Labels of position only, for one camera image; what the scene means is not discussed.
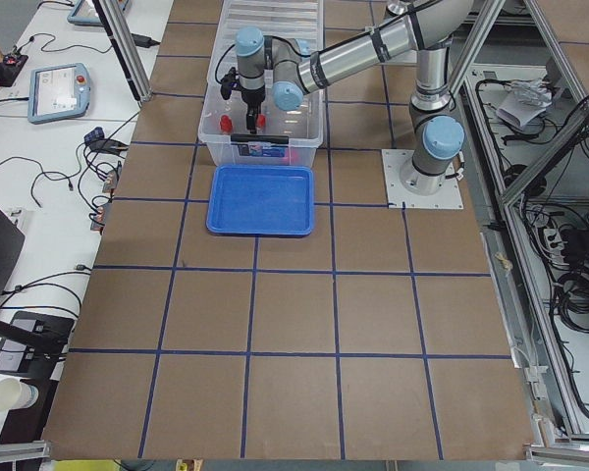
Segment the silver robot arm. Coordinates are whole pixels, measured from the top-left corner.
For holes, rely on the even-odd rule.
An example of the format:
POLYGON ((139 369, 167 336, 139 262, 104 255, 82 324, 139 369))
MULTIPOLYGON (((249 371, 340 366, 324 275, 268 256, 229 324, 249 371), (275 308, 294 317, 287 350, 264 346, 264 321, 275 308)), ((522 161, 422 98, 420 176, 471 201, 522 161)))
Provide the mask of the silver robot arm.
POLYGON ((404 104, 411 119, 407 129, 415 148, 399 171, 401 184, 413 194, 432 196, 465 138, 450 115, 449 61, 454 33, 472 7, 470 1, 390 1, 380 23, 317 50, 300 39, 244 27, 231 47, 235 65, 217 80, 220 93, 241 95, 246 130, 255 134, 265 99, 294 111, 307 95, 379 69, 388 98, 404 104))

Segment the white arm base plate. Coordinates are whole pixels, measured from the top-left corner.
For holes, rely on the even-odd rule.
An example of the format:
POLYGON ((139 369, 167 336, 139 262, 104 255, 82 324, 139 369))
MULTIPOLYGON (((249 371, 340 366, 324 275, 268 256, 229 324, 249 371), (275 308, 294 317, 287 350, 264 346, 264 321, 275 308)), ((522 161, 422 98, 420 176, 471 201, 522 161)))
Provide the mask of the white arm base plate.
POLYGON ((459 189, 462 176, 452 163, 444 174, 422 175, 412 162, 411 149, 383 149, 382 166, 387 205, 394 209, 462 210, 459 189))

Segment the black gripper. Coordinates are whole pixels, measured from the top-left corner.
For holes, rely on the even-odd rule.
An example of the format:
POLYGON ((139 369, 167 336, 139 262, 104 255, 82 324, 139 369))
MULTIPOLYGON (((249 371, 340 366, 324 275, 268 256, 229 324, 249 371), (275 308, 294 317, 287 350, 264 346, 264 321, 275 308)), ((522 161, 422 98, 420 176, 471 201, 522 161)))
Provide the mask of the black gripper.
POLYGON ((243 88, 241 90, 241 98, 250 109, 245 114, 246 129, 250 134, 257 133, 257 112, 261 111, 261 106, 265 101, 265 87, 262 86, 256 89, 243 88))

